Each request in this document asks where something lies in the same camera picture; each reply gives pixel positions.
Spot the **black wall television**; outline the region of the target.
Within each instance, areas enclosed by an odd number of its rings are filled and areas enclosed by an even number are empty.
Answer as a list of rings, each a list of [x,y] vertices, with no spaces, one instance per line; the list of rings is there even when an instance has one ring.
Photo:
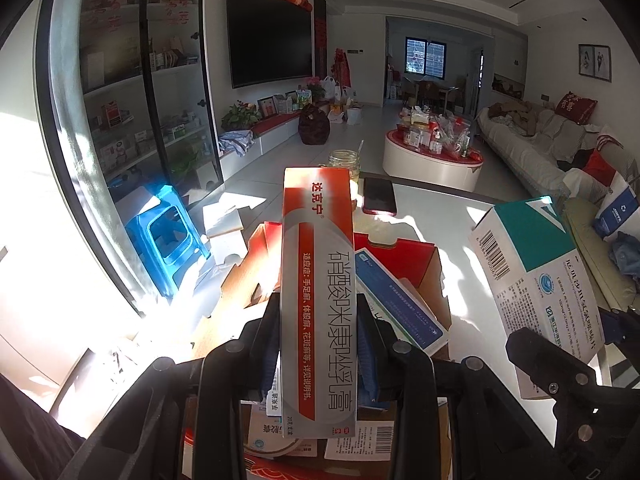
[[[312,74],[311,13],[286,0],[226,0],[234,88]]]

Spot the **red white ointment box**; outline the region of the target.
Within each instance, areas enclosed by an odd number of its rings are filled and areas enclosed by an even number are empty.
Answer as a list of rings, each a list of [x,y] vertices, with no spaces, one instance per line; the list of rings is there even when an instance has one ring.
[[[283,180],[283,430],[350,437],[357,414],[357,297],[349,172],[293,167]]]

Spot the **glass jar yellow label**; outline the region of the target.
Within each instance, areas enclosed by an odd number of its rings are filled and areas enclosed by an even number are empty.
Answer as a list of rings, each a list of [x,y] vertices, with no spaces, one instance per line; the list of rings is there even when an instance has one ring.
[[[356,150],[337,148],[329,154],[329,166],[347,169],[349,171],[349,179],[357,183],[360,176],[362,148],[363,142],[360,142]]]

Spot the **red cardboard fruit box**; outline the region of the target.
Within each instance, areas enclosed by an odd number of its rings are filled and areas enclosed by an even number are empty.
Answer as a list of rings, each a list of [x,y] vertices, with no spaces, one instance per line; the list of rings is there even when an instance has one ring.
[[[240,405],[280,377],[282,431],[342,438],[356,428],[360,330],[352,224],[294,210],[282,228],[280,295],[240,338],[206,356],[198,387],[192,476],[243,479]]]

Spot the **white blue-green medicine box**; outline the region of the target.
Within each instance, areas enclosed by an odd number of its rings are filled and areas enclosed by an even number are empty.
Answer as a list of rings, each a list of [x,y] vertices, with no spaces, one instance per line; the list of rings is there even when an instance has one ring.
[[[429,356],[445,348],[449,335],[424,302],[420,302],[366,248],[355,252],[360,292],[377,320],[389,322],[395,335]]]

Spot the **white covered long sofa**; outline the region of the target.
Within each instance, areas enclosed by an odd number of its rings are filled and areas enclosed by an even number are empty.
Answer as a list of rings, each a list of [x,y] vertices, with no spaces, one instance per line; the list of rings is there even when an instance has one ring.
[[[530,194],[567,197],[565,171],[581,150],[591,150],[605,128],[578,125],[551,108],[518,102],[485,107],[477,118],[480,135]]]

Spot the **potted green plant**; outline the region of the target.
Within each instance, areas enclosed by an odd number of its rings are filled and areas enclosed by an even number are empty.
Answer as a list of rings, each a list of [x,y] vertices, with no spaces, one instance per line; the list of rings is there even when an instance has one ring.
[[[250,130],[262,120],[262,113],[255,103],[238,101],[228,109],[221,119],[224,131]]]

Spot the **white repaglinide medicine box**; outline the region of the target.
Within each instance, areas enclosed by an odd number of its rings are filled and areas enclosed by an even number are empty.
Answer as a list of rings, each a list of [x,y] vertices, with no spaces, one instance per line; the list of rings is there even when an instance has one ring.
[[[315,458],[318,444],[314,439],[285,437],[281,408],[280,362],[277,362],[273,382],[265,400],[250,408],[250,421],[244,448],[263,458],[281,456]]]

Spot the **teal white medicine box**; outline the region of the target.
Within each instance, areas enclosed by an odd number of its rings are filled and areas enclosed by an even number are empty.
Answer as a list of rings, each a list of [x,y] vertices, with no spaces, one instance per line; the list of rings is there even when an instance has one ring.
[[[493,206],[470,243],[507,334],[529,328],[591,362],[604,347],[596,295],[549,196]]]

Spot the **narrow white barcode box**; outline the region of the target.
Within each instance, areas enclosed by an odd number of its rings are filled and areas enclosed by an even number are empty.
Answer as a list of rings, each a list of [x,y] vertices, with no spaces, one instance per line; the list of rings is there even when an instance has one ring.
[[[352,437],[326,441],[324,458],[342,462],[387,462],[392,455],[393,438],[392,420],[357,422]]]

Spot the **round red-top coffee table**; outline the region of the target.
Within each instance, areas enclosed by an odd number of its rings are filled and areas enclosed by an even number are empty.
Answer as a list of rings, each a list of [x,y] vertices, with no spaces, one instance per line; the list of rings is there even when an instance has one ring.
[[[392,177],[473,192],[484,158],[471,141],[471,124],[463,117],[404,107],[385,135],[383,169]]]

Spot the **blue denim clothes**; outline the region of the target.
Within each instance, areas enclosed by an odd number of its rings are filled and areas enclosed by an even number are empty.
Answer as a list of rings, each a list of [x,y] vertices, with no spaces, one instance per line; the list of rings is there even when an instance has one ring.
[[[621,274],[640,280],[640,242],[635,237],[619,232],[608,248],[608,256]]]

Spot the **red cushion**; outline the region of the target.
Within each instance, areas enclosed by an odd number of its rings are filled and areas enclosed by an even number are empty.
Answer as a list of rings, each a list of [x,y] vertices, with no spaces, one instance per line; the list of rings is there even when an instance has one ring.
[[[577,125],[585,125],[588,124],[597,104],[597,100],[578,96],[574,92],[567,92],[555,107],[555,114]]]

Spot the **white blue shopping bag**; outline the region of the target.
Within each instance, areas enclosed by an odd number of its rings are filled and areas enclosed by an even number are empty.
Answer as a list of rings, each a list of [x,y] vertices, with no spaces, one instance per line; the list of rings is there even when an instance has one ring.
[[[616,172],[601,207],[593,219],[593,229],[607,243],[620,233],[639,238],[639,199],[630,184]]]

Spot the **dark red bag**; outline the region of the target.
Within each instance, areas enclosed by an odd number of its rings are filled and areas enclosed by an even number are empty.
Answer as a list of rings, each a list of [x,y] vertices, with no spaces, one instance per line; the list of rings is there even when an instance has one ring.
[[[329,139],[330,121],[323,110],[307,104],[299,114],[298,134],[305,145],[323,145]]]

